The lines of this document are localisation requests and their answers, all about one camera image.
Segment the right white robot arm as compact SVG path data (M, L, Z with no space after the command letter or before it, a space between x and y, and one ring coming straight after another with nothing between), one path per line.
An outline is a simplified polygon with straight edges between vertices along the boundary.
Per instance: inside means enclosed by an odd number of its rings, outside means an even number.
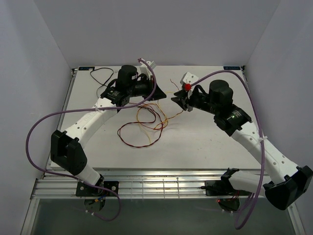
M277 209L285 210L303 195L313 171L300 167L284 156L266 137L260 137L252 118L233 104L233 90L223 80L214 80L205 92L202 86L192 88L190 81L181 82L182 89L171 99L183 110L194 108L213 114L215 124L244 147L264 168L267 176L257 176L237 168L229 168L207 191L233 194L235 191L259 193Z

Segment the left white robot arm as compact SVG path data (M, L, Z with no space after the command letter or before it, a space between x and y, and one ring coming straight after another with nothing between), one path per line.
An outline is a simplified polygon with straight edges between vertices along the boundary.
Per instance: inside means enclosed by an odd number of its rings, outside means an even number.
M51 136L52 162L87 183L87 190L92 195L100 195L104 184L101 175L88 164L84 152L90 138L107 120L129 104L130 98L141 96L147 101L166 98L156 83L154 62L141 63L139 68L123 65L117 78L107 84L90 112L63 132L56 130Z

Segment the right blue label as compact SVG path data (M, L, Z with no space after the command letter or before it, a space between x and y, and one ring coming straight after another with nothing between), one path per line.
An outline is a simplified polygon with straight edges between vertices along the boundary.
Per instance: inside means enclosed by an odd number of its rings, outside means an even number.
M224 70L232 70L232 71L240 71L241 70L241 67L240 66L223 66L223 69Z

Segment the blue label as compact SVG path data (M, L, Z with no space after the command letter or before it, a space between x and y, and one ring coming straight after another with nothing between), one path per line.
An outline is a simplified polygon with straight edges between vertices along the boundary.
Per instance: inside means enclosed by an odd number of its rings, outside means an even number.
M240 66L223 66L223 69L224 70L232 70L232 71L240 71L241 70L241 67Z
M93 71L95 69L95 67L80 67L79 70L80 71Z

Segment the left blue label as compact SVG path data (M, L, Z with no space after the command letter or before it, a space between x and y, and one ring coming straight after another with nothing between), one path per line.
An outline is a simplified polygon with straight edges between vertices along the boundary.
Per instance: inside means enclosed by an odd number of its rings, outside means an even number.
M95 67L80 67L79 70L80 71L93 71L95 69Z

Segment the aluminium rail frame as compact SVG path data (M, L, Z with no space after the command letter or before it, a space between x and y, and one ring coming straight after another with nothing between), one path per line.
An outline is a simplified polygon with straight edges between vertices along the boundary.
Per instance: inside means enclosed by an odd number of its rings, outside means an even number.
M264 137L260 122L253 121L257 127L257 133L260 137ZM188 169L113 169L113 168L94 168L102 177L102 181L118 181L118 194L109 189L117 199L186 199L186 198L205 198L217 197L229 201L239 200L241 197L246 197L242 208L239 212L247 211L252 213L255 208L258 197L257 193L250 193L248 196L207 196L205 190L201 189L204 182L208 180L220 180L221 176L227 169L212 169L212 170L188 170ZM267 176L264 168L260 165L259 169L240 169L243 172L251 173L257 176ZM88 186L101 189L83 182L75 177L64 174L64 169L57 165L57 168L45 170L44 177L38 180L35 184L35 189L32 197L36 199L50 198L69 198L75 196L78 182L82 182ZM110 196L101 197L78 197L90 200L91 203L108 199ZM301 219L296 209L295 201L288 206L287 210L291 217L291 222L296 234L303 235L305 233Z

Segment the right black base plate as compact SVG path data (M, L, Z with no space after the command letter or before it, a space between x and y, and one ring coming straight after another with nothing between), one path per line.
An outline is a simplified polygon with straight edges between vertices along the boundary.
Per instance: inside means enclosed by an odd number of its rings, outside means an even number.
M208 180L201 189L207 196L248 196L250 193L244 190L236 190L229 183L222 180Z

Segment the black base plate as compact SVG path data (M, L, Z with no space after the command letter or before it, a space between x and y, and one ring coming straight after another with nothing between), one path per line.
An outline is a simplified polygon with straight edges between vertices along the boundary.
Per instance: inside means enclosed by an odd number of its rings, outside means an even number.
M88 186L82 182L77 183L75 195L78 197L101 197L101 196L114 196L110 191L118 194L119 182L118 181L102 181L97 184L99 188Z
M229 183L222 180L208 180L201 189L207 196L248 196L250 193L244 190L236 190Z

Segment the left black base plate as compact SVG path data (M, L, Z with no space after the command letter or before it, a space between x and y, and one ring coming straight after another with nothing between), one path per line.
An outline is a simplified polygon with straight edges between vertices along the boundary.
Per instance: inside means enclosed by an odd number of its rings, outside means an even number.
M118 194L119 182L118 181L102 181L97 184L99 188L88 186L82 182L77 183L75 195L78 197L101 197L101 196L114 196L110 191Z

